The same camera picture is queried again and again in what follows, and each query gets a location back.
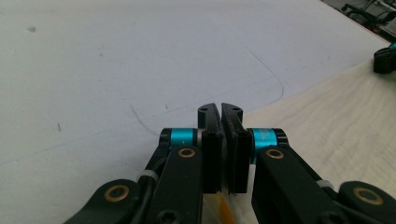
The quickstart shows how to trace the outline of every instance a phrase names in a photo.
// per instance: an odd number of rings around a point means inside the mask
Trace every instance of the light wood surface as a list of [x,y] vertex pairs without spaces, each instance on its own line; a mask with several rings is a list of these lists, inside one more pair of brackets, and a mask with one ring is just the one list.
[[[290,145],[334,189],[346,181],[375,185],[396,197],[396,72],[373,62],[355,66],[282,102],[245,115],[244,127],[278,127]],[[255,166],[250,167],[250,190]],[[238,223],[256,223],[251,191],[232,201]]]

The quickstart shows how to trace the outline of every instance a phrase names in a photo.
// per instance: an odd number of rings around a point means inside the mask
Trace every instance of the blue ring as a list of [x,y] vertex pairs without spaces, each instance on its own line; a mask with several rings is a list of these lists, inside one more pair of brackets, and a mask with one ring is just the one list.
[[254,138],[254,160],[256,164],[257,153],[263,147],[277,146],[277,138],[273,129],[252,128]]
[[174,146],[192,146],[194,131],[192,128],[173,128],[170,148]]

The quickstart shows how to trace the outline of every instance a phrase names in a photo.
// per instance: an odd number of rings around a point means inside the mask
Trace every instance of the screw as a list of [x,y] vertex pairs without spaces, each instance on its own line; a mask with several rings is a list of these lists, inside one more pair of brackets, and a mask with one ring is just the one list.
[[277,149],[269,149],[266,151],[267,156],[273,158],[273,159],[282,159],[283,157],[285,157],[285,155],[283,154],[283,152],[277,150]]
[[157,223],[159,223],[159,224],[178,224],[180,222],[179,222],[177,212],[162,211],[157,216]]
[[353,194],[361,201],[371,205],[381,205],[384,203],[384,199],[371,189],[356,187],[353,189]]
[[178,151],[178,156],[184,159],[191,158],[195,156],[195,151],[191,148],[182,148]]
[[125,185],[116,185],[105,192],[105,199],[111,203],[117,203],[125,199],[129,194],[129,188]]

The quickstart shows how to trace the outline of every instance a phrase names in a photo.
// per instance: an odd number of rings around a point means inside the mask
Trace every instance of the black cable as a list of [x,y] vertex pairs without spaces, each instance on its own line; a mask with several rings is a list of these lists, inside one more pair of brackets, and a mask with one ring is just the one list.
[[[166,163],[167,158],[164,157],[160,160],[158,160],[152,167],[152,171],[154,171],[157,175],[160,175],[163,169],[163,166]],[[139,205],[139,208],[136,210],[134,213],[134,217],[131,220],[130,224],[141,224],[144,222],[146,218],[147,211],[149,209],[149,204],[151,203],[152,197],[153,197],[153,192],[156,187],[156,183],[154,178],[150,176],[141,176],[137,184],[140,186],[140,188],[143,190],[142,193],[140,194],[141,197],[141,203]]]

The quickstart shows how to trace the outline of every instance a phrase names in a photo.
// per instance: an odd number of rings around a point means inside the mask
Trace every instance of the black device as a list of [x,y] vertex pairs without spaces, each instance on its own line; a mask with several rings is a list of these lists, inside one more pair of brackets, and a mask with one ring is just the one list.
[[339,192],[323,180],[274,128],[242,125],[243,110],[198,108],[198,127],[163,129],[137,182],[100,187],[65,223],[201,223],[204,193],[246,193],[256,163],[252,207],[259,223],[396,223],[396,201],[382,189],[352,181]]
[[387,74],[396,70],[396,43],[374,54],[374,72]]
[[343,7],[341,7],[341,10],[345,12],[345,15],[350,19],[358,22],[375,33],[380,33],[379,26],[388,25],[391,21],[393,21],[396,18],[396,11],[385,10],[378,15],[373,15],[367,11],[367,8],[375,2],[377,1],[369,0],[362,8],[345,4]]

